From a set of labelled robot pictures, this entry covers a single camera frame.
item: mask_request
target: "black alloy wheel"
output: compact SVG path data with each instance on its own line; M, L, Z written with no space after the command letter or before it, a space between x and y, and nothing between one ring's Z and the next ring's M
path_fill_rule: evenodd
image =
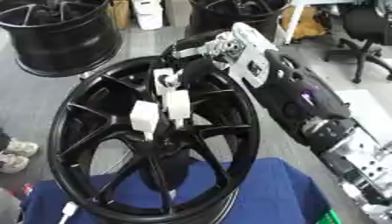
M72 200L109 223L219 223L234 204L238 187L256 159L259 128L255 109L227 73L216 71L189 88L193 115L210 124L197 124L191 118L184 128L175 129L162 112L154 141L145 142L142 133L131 128L129 113L136 100L158 102L148 73L156 59L114 64L70 92L52 123L48 143L52 173ZM233 154L228 167L205 141L216 136L225 137ZM97 145L109 139L123 142L134 156L107 184L97 188L89 181L91 160ZM180 163L184 155L189 157L189 151L206 161L216 182L199 196L175 204L169 191L181 183L172 186L162 164L177 155L179 159L173 161ZM135 207L114 200L116 188L137 171L150 173L161 207Z
M0 27L17 64L43 77L96 69L116 55L120 33L107 13L109 0L3 0Z

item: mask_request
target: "screw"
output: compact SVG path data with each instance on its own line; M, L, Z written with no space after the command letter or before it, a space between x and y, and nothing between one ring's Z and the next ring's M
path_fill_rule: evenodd
M279 79L282 79L282 78L284 77L284 71L278 70L278 71L277 71L277 77L278 77Z

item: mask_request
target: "cable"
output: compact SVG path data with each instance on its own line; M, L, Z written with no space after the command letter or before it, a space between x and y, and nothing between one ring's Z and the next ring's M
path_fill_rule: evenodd
M63 217L59 221L59 224L66 224L67 220L75 214L75 212L78 210L78 205L76 205L74 202L69 201L66 203L66 205L63 208Z
M115 162L114 165L112 165L110 168L108 168L102 174L108 174L109 172L113 171L113 169L115 169L129 154L130 154L130 150L127 151L127 153L125 153L124 155L122 155L122 157L117 162Z

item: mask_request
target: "blue cloth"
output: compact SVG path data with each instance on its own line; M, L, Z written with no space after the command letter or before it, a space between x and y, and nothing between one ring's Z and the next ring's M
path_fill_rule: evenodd
M95 176L101 186L109 175ZM191 166L190 175L178 189L176 203L187 201L214 182L211 168L204 162ZM147 189L137 174L127 178L116 190L115 200L138 207L160 205L157 193ZM23 203L24 224L55 224L67 196L53 181L36 184ZM278 158L258 159L240 187L237 201L223 224L303 224L316 223L330 210L329 204L313 181ZM78 211L67 224L93 224L95 218Z

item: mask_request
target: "shoe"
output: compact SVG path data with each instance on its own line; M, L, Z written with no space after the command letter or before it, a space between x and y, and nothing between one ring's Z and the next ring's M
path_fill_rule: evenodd
M22 142L16 138L12 138L4 150L5 154L15 154L17 156L29 158L39 150L39 146L35 143Z
M0 154L0 172L16 173L21 172L29 164L29 158L20 157L13 154Z

